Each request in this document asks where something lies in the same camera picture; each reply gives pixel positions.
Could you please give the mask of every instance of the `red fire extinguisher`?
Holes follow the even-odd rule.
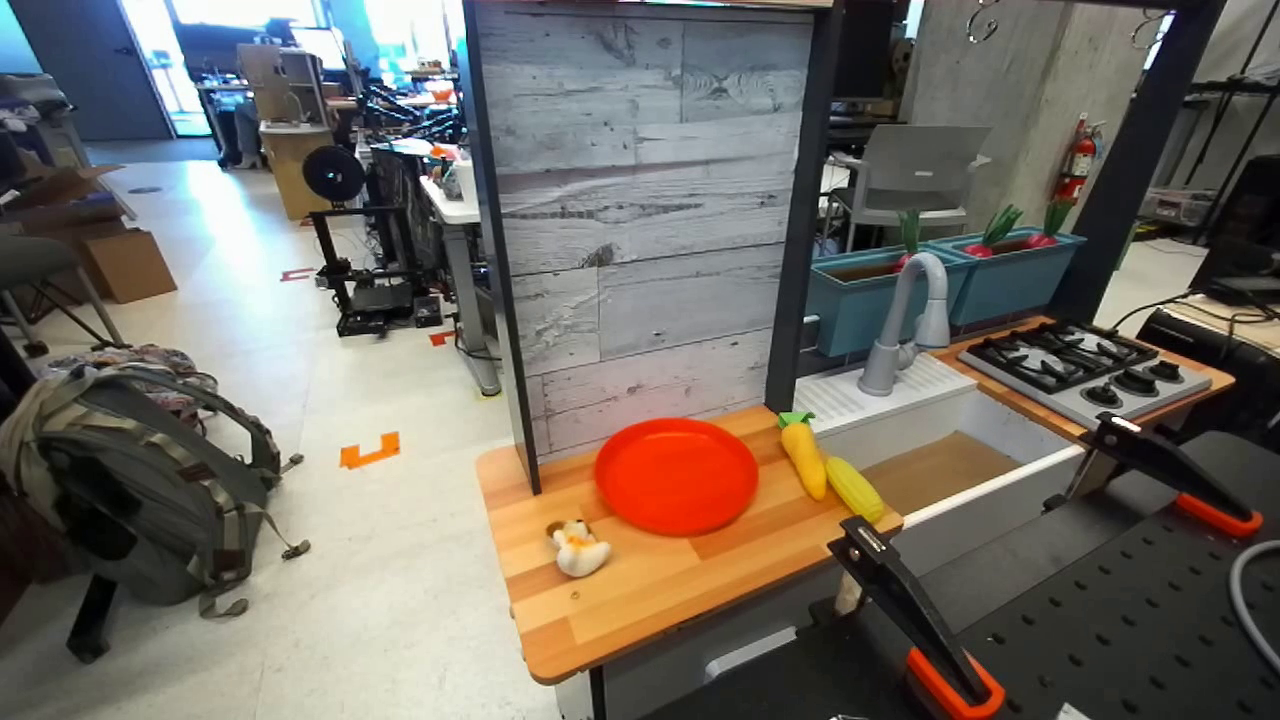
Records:
[[[1097,128],[1081,116],[1070,155],[1052,184],[1052,206],[1077,207],[1097,159]]]

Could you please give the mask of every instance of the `backpack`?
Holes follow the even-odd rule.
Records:
[[[234,421],[248,462],[155,398]],[[57,529],[48,551],[59,566],[110,577],[143,605],[200,596],[200,615],[245,615],[248,599],[221,610],[221,596],[248,580],[259,524],[281,537],[267,517],[267,491],[286,476],[272,433],[174,371],[83,363],[64,382],[38,382],[0,426],[0,472]]]

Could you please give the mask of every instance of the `chair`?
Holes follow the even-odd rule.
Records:
[[[38,341],[31,324],[23,322],[21,303],[17,303],[17,287],[38,287],[45,302],[52,302],[52,308],[59,308],[68,322],[76,322],[93,341],[110,341],[101,336],[93,324],[83,324],[76,311],[68,311],[68,303],[57,302],[57,294],[45,287],[45,279],[52,275],[64,275],[64,271],[76,271],[83,296],[93,302],[101,324],[110,330],[110,336],[116,346],[120,334],[106,308],[106,302],[97,296],[97,287],[87,285],[76,254],[59,239],[45,239],[45,237],[0,237],[0,296],[5,296],[5,308],[7,318],[21,324],[23,341]]]
[[[921,228],[965,228],[965,198],[975,168],[988,159],[985,128],[912,128],[875,126],[866,155],[831,155],[830,163],[854,168],[850,184],[850,247],[855,228],[898,228],[902,213],[921,213]]]

